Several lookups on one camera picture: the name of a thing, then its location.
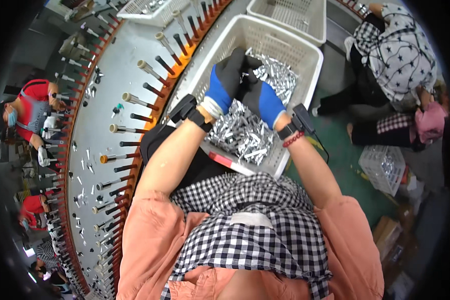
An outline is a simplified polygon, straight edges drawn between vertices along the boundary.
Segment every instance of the black glove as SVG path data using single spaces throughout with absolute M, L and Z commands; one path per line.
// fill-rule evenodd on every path
M 227 114 L 239 90 L 242 74 L 261 65 L 259 59 L 246 56 L 244 49 L 235 48 L 229 57 L 213 66 L 210 87 L 200 105 L 214 117 Z
M 282 100 L 278 98 L 274 89 L 268 83 L 257 79 L 252 69 L 248 70 L 248 76 L 243 77 L 235 98 L 267 123 L 268 128 L 272 130 L 278 118 L 286 112 Z

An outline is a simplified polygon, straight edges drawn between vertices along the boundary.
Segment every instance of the gray table surface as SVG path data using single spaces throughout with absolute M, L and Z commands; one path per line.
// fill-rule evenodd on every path
M 213 28 L 207 33 L 207 36 L 199 45 L 192 57 L 192 62 L 185 69 L 166 110 L 170 110 L 188 93 L 188 84 L 199 68 L 200 62 L 206 56 L 207 50 L 211 48 L 222 29 L 235 15 L 246 12 L 246 6 L 249 2 L 249 0 L 235 0 L 221 14 Z M 192 35 L 192 30 L 186 17 L 188 15 L 195 15 L 193 7 L 191 5 L 187 6 L 182 10 L 182 15 L 186 20 L 185 23 L 188 32 Z M 96 201 L 98 195 L 103 196 L 104 202 L 112 200 L 108 193 L 126 185 L 126 182 L 114 184 L 111 188 L 103 191 L 98 191 L 95 188 L 94 194 L 91 194 L 92 186 L 128 175 L 128 171 L 114 173 L 113 168 L 132 163 L 132 158 L 129 158 L 113 163 L 100 164 L 100 156 L 103 154 L 122 155 L 133 153 L 136 149 L 135 147 L 120 147 L 119 142 L 138 141 L 140 138 L 139 134 L 110 133 L 109 125 L 115 123 L 128 128 L 142 129 L 144 127 L 145 123 L 143 121 L 131 119 L 130 114 L 133 112 L 148 116 L 151 112 L 150 109 L 141 105 L 126 103 L 121 100 L 121 95 L 124 92 L 129 92 L 146 102 L 153 103 L 155 101 L 156 96 L 148 90 L 145 90 L 142 84 L 149 82 L 152 86 L 160 89 L 160 83 L 152 75 L 138 69 L 137 61 L 145 60 L 159 75 L 162 77 L 166 76 L 167 72 L 165 69 L 154 59 L 156 55 L 160 55 L 169 65 L 173 65 L 172 57 L 155 40 L 154 35 L 160 30 L 161 28 L 158 27 L 138 24 L 132 21 L 124 22 L 115 34 L 116 42 L 108 45 L 98 63 L 98 67 L 104 76 L 102 77 L 101 83 L 95 85 L 97 88 L 95 98 L 87 99 L 88 106 L 81 107 L 78 110 L 75 128 L 72 133 L 72 140 L 77 144 L 77 151 L 71 151 L 68 160 L 69 170 L 73 172 L 74 176 L 73 180 L 68 178 L 68 213 L 71 219 L 71 230 L 75 248 L 78 252 L 83 253 L 83 256 L 79 257 L 78 260 L 84 270 L 85 279 L 89 284 L 93 284 L 95 281 L 94 278 L 96 278 L 94 267 L 98 263 L 97 254 L 104 249 L 102 247 L 96 247 L 95 243 L 101 240 L 105 233 L 104 231 L 96 233 L 93 230 L 93 225 L 100 224 L 115 214 L 106 215 L 104 212 L 93 214 L 92 207 L 99 204 Z M 178 23 L 172 21 L 163 32 L 175 52 L 180 53 L 180 49 L 172 37 L 174 33 L 181 33 Z M 111 119 L 112 109 L 119 103 L 124 106 L 124 109 Z M 87 158 L 87 148 L 90 148 L 90 160 Z M 82 169 L 82 159 L 84 160 L 85 169 Z M 94 174 L 86 168 L 87 163 L 92 164 Z M 82 184 L 78 181 L 77 177 L 80 177 Z M 73 197 L 80 195 L 82 190 L 84 191 L 84 198 L 79 200 L 80 207 L 78 208 L 77 204 L 73 201 Z M 73 213 L 80 218 L 80 228 L 76 227 L 77 220 L 72 217 Z M 83 238 L 79 234 L 81 229 L 84 229 Z

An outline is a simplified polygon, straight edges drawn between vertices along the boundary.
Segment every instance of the face mask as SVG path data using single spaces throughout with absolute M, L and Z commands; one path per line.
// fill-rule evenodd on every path
M 9 127 L 15 126 L 15 123 L 17 123 L 17 116 L 18 116 L 17 110 L 12 107 L 12 112 L 8 114 Z
M 28 226 L 27 220 L 23 219 L 23 220 L 21 221 L 21 223 L 22 223 L 23 228 L 25 229 L 25 231 L 27 231 L 27 230 L 30 229 L 30 227 Z

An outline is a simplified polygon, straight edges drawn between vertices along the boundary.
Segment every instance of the white plastic basket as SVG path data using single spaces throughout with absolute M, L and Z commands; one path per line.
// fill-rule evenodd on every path
M 324 61 L 322 52 L 310 42 L 283 28 L 247 15 L 237 15 L 228 23 L 197 70 L 190 83 L 189 93 L 195 96 L 198 103 L 208 89 L 213 65 L 229 56 L 236 47 L 253 47 L 259 53 L 292 66 L 292 71 L 298 75 L 298 79 L 287 111 L 291 114 L 292 109 L 300 103 L 306 108 L 309 107 Z M 201 147 L 209 155 L 210 152 L 217 154 L 218 156 L 211 156 L 215 156 L 216 161 L 237 172 L 250 175 L 261 171 L 276 178 L 282 174 L 290 156 L 277 135 L 273 139 L 270 152 L 260 165 L 239 162 L 235 155 L 222 151 L 207 141 L 202 142 Z
M 327 0 L 252 0 L 246 12 L 317 47 L 327 41 Z
M 167 0 L 151 14 L 142 14 L 148 4 L 154 0 L 130 0 L 116 14 L 119 18 L 157 27 L 165 27 L 173 19 L 173 11 L 182 10 L 190 3 L 188 0 Z
M 389 176 L 382 167 L 386 155 L 393 160 L 394 168 Z M 375 189 L 395 196 L 405 172 L 405 160 L 399 147 L 366 146 L 358 163 Z

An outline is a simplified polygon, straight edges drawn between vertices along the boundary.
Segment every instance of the wristband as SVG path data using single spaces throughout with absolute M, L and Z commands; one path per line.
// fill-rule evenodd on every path
M 300 139 L 300 137 L 302 137 L 305 134 L 305 132 L 303 131 L 299 131 L 292 139 L 285 141 L 283 143 L 283 148 L 287 148 L 288 146 L 290 146 L 290 144 L 292 144 L 294 141 L 297 141 L 298 139 Z

